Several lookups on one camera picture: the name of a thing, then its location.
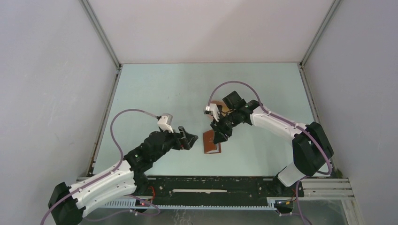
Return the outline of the brown leather card holder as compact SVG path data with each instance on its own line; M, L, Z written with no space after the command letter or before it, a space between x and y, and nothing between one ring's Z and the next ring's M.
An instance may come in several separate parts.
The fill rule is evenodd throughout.
M219 154L222 152L221 144L214 144L214 131L208 130L203 133L204 154Z

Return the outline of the pink oval tray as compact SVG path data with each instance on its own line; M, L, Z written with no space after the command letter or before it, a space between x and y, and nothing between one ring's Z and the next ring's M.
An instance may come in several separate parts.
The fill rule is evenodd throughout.
M227 106L226 106L226 104L224 103L224 102L222 102L222 101L217 101L217 100L213 100L213 101L211 101L210 103L214 103L214 104L217 104L217 105L219 105L219 110L220 110L220 116L222 115L222 116L225 116L226 114L227 114L227 112L230 110Z

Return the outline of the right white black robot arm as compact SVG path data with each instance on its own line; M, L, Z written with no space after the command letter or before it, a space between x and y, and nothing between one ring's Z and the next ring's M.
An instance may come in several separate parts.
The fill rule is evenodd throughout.
M211 128L214 131L215 144L226 142L237 125L248 124L266 129L291 145L293 162L276 175L273 183L273 190L277 195L287 195L293 184L304 177L319 173L324 165L328 167L326 175L331 174L330 159L334 151L319 123L290 121L265 108L259 100L246 102L236 91L223 98L223 102L229 108L226 113L222 113L222 105L215 103L209 103L204 109L204 113L213 118Z

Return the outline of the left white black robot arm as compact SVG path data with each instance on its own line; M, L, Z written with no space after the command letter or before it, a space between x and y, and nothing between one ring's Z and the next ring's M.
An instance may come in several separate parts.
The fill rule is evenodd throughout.
M48 208L57 225L77 225L98 207L128 194L148 191L145 172L170 150L190 150L198 136L179 127L177 132L154 131L121 161L84 181L54 187Z

